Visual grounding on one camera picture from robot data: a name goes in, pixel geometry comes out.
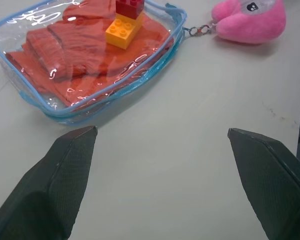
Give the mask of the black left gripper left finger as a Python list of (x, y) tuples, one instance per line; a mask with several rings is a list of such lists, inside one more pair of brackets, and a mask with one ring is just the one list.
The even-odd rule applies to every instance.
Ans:
[(68, 240), (87, 188), (98, 129), (55, 140), (0, 207), (0, 240)]

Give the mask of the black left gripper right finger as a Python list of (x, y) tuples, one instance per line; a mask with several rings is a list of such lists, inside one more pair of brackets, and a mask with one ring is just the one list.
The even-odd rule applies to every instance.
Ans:
[(300, 240), (300, 161), (280, 141), (230, 128), (241, 184), (269, 240)]

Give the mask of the clear blue-trimmed zipper pouch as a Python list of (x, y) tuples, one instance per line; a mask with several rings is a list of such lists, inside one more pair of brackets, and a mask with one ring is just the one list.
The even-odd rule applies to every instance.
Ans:
[(83, 0), (43, 0), (33, 6), (13, 13), (0, 20), (0, 63), (16, 87), (20, 96), (29, 104), (40, 109), (49, 118), (61, 124), (76, 124), (87, 121), (120, 98), (134, 92), (159, 73), (175, 56), (183, 41), (182, 30), (187, 13), (171, 4), (160, 5), (153, 0), (144, 0), (144, 15), (162, 24), (173, 39), (169, 50), (151, 67), (139, 75), (133, 72), (126, 76), (128, 83), (104, 98), (96, 94), (73, 106), (66, 106), (53, 94), (41, 94), (28, 82), (22, 73), (7, 59), (9, 52), (19, 51), (26, 40), (27, 32), (45, 28), (60, 21), (64, 10), (78, 5)]

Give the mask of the orange cloth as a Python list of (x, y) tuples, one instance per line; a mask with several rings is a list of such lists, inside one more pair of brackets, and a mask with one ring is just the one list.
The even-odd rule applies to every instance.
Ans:
[(67, 107), (91, 95), (105, 98), (145, 72), (174, 40), (158, 21), (143, 15), (141, 28), (126, 49), (108, 44), (106, 30), (117, 9), (142, 10), (144, 0), (83, 0), (67, 7), (62, 19), (30, 30), (21, 50), (6, 58), (40, 94), (52, 94)]

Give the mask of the yellow toy building brick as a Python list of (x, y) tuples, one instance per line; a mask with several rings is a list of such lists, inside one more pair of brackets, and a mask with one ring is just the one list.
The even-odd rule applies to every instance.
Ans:
[(142, 26), (144, 11), (136, 19), (115, 14), (114, 21), (105, 31), (105, 41), (120, 49), (126, 50)]

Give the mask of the red toy building brick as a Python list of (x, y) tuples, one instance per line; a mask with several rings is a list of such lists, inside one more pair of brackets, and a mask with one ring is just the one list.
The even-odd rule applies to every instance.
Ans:
[(144, 10), (145, 0), (116, 0), (115, 10), (117, 14), (136, 20)]

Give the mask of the pink plush toy keychain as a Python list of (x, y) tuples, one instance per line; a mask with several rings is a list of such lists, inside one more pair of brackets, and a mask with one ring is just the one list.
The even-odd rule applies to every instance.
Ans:
[(220, 38), (243, 44), (275, 40), (287, 22), (283, 0), (223, 0), (211, 17)]

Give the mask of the metal keychain clasp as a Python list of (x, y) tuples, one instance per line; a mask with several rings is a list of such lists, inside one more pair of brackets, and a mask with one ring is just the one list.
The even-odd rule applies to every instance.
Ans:
[(197, 38), (212, 34), (216, 29), (215, 23), (204, 24), (199, 27), (193, 26), (191, 28), (182, 27), (182, 30), (188, 34), (189, 38)]

